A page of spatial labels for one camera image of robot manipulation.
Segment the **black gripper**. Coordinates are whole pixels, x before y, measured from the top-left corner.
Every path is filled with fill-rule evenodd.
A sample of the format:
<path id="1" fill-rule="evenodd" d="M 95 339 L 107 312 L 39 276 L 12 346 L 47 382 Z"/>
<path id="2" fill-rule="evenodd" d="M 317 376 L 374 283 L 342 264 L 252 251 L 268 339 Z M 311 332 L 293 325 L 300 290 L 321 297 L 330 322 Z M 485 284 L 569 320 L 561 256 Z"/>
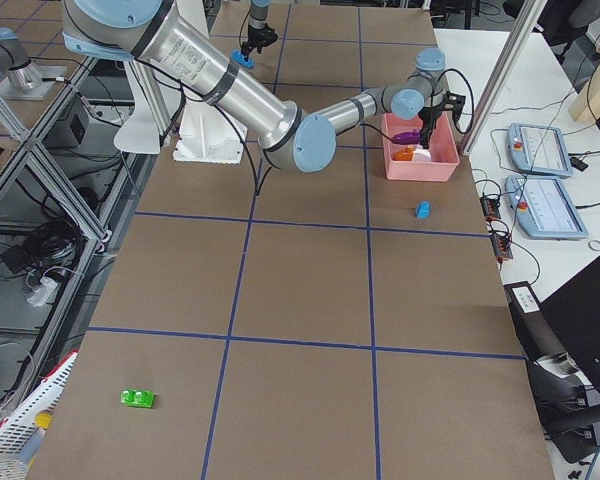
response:
<path id="1" fill-rule="evenodd" d="M 264 24 L 259 28 L 249 25 L 247 40 L 241 43 L 241 52 L 251 53 L 256 51 L 261 53 L 264 48 L 271 46 L 277 40 L 276 31 L 268 24 Z"/>
<path id="2" fill-rule="evenodd" d="M 430 147 L 433 124 L 443 112 L 450 112 L 452 121 L 458 123 L 461 119 L 466 102 L 466 96 L 452 92 L 439 93 L 425 98 L 424 108 L 419 112 L 423 121 L 420 129 L 419 144 L 423 148 Z"/>

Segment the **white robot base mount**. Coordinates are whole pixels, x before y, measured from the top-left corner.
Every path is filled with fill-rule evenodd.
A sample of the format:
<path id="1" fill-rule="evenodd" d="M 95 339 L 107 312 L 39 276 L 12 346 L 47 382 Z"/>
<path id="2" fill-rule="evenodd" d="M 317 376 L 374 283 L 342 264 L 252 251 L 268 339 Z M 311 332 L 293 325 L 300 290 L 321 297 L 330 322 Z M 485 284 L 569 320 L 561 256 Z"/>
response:
<path id="1" fill-rule="evenodd" d="M 239 164 L 248 129 L 233 116 L 223 116 L 202 102 L 187 100 L 173 158 L 177 162 Z"/>

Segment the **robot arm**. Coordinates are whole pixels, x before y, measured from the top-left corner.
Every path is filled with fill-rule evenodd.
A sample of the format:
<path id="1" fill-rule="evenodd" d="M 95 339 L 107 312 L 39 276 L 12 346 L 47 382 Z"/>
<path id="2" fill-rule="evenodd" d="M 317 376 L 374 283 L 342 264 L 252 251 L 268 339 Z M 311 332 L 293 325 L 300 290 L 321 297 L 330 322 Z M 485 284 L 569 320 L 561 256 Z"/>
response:
<path id="1" fill-rule="evenodd" d="M 252 0 L 247 15 L 247 39 L 241 43 L 241 54 L 247 58 L 258 54 L 278 40 L 276 31 L 267 23 L 269 0 Z"/>
<path id="2" fill-rule="evenodd" d="M 464 96 L 445 90 L 445 56 L 435 47 L 420 52 L 405 83 L 368 89 L 308 114 L 294 102 L 278 99 L 216 49 L 173 1 L 65 1 L 62 9 L 69 50 L 136 60 L 172 75 L 202 101 L 252 130 L 266 160 L 278 169 L 324 169 L 335 154 L 338 134 L 385 113 L 422 119 L 419 143 L 428 147 L 441 114 L 449 111 L 458 120 L 465 103 Z"/>

